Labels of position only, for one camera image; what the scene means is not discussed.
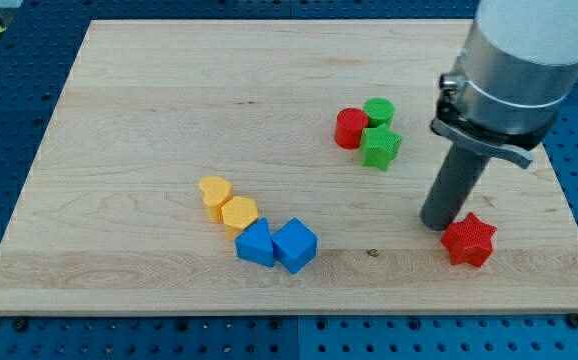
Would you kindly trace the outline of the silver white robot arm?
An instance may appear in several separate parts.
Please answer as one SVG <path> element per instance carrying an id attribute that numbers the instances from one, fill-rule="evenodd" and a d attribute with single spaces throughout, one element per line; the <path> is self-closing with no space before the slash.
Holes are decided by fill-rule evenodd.
<path id="1" fill-rule="evenodd" d="M 441 75 L 432 130 L 447 165 L 521 168 L 578 79 L 578 0 L 482 0 L 453 68 Z"/>

